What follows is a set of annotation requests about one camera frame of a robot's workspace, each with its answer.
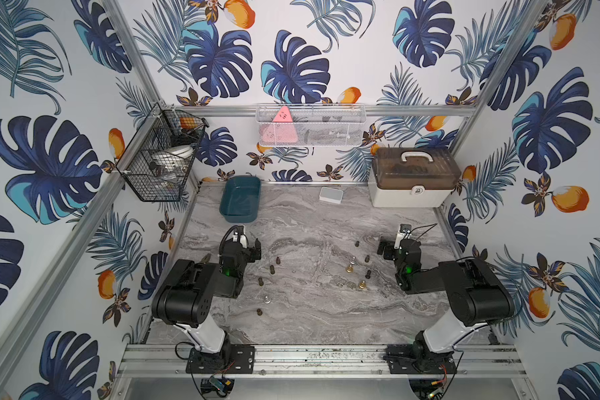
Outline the teal plastic storage box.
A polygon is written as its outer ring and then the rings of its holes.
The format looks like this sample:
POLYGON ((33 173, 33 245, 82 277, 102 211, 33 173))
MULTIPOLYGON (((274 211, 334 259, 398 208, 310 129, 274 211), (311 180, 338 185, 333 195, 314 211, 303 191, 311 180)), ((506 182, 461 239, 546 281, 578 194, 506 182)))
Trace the teal plastic storage box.
POLYGON ((228 223, 252 223, 258 217, 262 182, 255 176, 236 176, 226 181, 219 212, 228 223))

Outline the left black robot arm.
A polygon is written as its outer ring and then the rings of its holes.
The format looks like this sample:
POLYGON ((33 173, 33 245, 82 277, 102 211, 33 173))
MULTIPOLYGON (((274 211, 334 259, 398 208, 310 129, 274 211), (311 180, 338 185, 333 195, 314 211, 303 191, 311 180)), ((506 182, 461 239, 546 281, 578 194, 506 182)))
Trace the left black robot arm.
POLYGON ((186 372, 191 374, 253 372, 255 347, 234 345, 211 316, 215 297, 236 299, 243 289, 246 266, 262 256, 259 240, 224 241, 218 263, 195 263, 180 259, 157 289, 152 315, 180 328, 190 341, 186 372))

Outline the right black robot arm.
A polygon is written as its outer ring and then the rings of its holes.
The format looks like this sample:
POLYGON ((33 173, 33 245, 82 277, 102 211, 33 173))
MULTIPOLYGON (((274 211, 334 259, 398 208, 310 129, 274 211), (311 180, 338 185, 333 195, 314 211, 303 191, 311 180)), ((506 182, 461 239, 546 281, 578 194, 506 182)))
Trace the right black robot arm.
POLYGON ((389 345, 384 355, 392 374, 454 371, 454 347, 472 332, 516 313, 513 297, 480 258, 461 258, 424 269, 421 243, 382 238, 378 254, 396 267, 398 286, 407 295, 444 292, 449 310, 410 344, 389 345))

